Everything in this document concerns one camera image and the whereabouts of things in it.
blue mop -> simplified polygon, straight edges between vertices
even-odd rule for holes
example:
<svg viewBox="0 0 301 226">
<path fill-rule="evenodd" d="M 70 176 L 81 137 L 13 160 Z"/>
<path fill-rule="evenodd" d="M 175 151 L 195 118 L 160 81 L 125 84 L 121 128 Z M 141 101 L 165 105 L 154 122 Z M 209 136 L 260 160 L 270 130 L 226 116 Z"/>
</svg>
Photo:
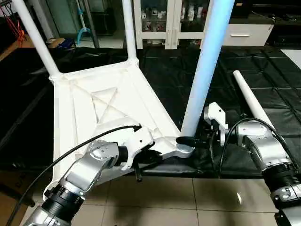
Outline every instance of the blue mop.
<svg viewBox="0 0 301 226">
<path fill-rule="evenodd" d="M 82 29 L 80 29 L 80 31 L 77 35 L 77 44 L 79 45 L 80 38 L 81 38 L 82 34 L 84 32 L 88 32 L 89 34 L 91 34 L 91 30 L 89 28 L 86 28 L 86 25 L 85 25 L 85 22 L 84 22 L 84 17 L 83 17 L 83 11 L 81 10 L 80 5 L 79 5 L 79 0 L 76 0 L 76 4 L 77 4 L 78 12 L 79 12 L 79 18 L 80 18 L 80 21 L 81 21 L 81 25 L 83 27 Z"/>
</svg>

glass cabinet door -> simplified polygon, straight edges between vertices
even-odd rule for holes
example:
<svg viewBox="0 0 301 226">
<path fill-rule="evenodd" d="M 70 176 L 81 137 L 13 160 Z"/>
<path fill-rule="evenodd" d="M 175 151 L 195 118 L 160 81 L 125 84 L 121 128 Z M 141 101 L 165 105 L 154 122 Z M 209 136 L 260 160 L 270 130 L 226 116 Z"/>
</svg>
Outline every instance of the glass cabinet door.
<svg viewBox="0 0 301 226">
<path fill-rule="evenodd" d="M 183 0 L 180 32 L 203 32 L 209 0 Z"/>
<path fill-rule="evenodd" d="M 166 32 L 167 0 L 141 0 L 142 32 Z"/>
<path fill-rule="evenodd" d="M 134 0 L 137 48 L 170 48 L 175 0 Z"/>
<path fill-rule="evenodd" d="M 172 48 L 178 45 L 200 48 L 210 11 L 210 0 L 182 0 L 175 2 Z"/>
</svg>

drawer handle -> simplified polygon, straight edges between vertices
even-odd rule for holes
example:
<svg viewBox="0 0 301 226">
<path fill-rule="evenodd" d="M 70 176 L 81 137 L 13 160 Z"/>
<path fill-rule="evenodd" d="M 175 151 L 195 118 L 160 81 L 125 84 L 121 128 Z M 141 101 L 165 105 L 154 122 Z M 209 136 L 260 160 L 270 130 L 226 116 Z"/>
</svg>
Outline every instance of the drawer handle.
<svg viewBox="0 0 301 226">
<path fill-rule="evenodd" d="M 231 34 L 231 37 L 250 37 L 249 34 Z"/>
</svg>

drawer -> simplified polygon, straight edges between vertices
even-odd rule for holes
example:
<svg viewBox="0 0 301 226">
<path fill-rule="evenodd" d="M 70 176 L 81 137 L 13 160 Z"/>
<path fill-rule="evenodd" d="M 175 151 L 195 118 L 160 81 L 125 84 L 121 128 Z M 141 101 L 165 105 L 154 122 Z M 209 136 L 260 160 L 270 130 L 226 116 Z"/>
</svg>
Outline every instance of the drawer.
<svg viewBox="0 0 301 226">
<path fill-rule="evenodd" d="M 264 46 L 274 25 L 229 24 L 224 46 Z"/>
</svg>

blue-lit pipe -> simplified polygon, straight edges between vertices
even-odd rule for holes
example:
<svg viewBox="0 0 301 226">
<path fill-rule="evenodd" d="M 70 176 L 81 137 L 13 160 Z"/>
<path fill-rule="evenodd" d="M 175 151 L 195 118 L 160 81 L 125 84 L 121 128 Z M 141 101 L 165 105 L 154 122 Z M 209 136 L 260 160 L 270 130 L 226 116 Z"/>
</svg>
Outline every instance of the blue-lit pipe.
<svg viewBox="0 0 301 226">
<path fill-rule="evenodd" d="M 181 136 L 194 136 L 221 51 L 234 0 L 212 0 L 210 18 L 181 129 Z"/>
</svg>

